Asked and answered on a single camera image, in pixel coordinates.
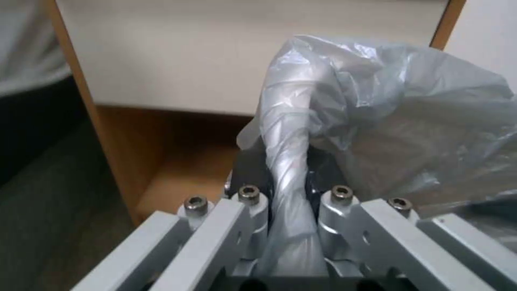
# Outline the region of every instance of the metal frame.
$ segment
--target metal frame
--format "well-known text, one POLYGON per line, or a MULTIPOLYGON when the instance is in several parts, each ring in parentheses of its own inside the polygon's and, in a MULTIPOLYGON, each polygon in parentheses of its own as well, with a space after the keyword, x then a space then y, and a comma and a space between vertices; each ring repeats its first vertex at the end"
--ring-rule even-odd
POLYGON ((517 290, 517 255, 455 214, 417 224, 425 234, 497 290, 517 290))
POLYGON ((150 290, 208 290, 221 270, 233 272, 251 226, 244 204, 221 199, 150 290))
POLYGON ((401 272, 419 290, 492 290, 383 200, 355 205, 341 221, 339 233, 372 273, 401 272))
POLYGON ((140 290, 190 237, 187 221, 156 211, 72 291, 140 290))

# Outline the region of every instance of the plastic bag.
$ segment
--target plastic bag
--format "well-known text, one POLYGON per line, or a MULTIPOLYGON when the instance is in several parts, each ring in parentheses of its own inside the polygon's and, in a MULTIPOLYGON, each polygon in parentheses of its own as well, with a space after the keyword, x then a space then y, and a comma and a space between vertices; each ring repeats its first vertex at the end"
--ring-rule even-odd
POLYGON ((421 216, 517 192, 517 102, 501 76, 432 48, 296 36, 269 65, 242 149, 262 136, 275 182, 258 274, 325 275, 304 194, 309 144, 359 200, 401 196, 421 216))

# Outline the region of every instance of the gray carpet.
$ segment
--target gray carpet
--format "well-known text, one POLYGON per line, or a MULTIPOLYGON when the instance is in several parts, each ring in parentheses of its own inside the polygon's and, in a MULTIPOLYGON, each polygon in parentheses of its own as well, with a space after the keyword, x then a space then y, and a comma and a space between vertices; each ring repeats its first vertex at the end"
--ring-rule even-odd
POLYGON ((132 231, 89 123, 0 188, 0 290, 69 290, 132 231))

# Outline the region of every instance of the hex socket bolt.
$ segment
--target hex socket bolt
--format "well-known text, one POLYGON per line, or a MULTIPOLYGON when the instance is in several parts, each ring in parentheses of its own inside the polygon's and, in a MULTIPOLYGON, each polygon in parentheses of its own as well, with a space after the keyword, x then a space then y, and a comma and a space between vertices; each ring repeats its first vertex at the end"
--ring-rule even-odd
POLYGON ((247 206, 256 205, 260 200, 260 190, 255 185, 244 185, 239 188, 237 193, 239 202, 244 203, 247 206))
POLYGON ((389 198, 388 204, 405 217, 409 216, 413 209, 411 201, 404 198, 389 198))
POLYGON ((201 217, 208 211, 208 202, 203 196, 191 196, 183 202, 185 214, 190 217, 201 217))
POLYGON ((354 191, 344 185, 336 185, 332 187, 332 190, 330 190, 330 201, 333 203, 347 205, 352 202, 353 197, 354 191))

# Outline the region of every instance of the wooden panel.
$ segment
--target wooden panel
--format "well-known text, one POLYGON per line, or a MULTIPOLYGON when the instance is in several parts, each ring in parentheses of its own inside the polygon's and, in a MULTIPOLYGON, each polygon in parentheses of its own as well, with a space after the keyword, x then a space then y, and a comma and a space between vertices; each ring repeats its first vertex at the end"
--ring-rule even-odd
POLYGON ((97 104, 252 115, 295 34, 428 46, 447 0, 56 0, 97 104))
POLYGON ((54 0, 45 0, 59 43, 133 221, 135 206, 165 157, 164 112, 96 106, 54 0))
POLYGON ((431 41, 431 47, 439 50, 443 50, 449 37, 456 25, 458 17, 460 17, 461 10, 465 5, 466 0, 449 0, 447 7, 445 8, 442 19, 438 24, 438 28, 434 33, 433 40, 431 41))
POLYGON ((171 116, 168 159, 136 210, 143 221, 155 210, 176 213, 185 198, 219 200, 238 152, 235 137, 250 118, 175 113, 171 116))

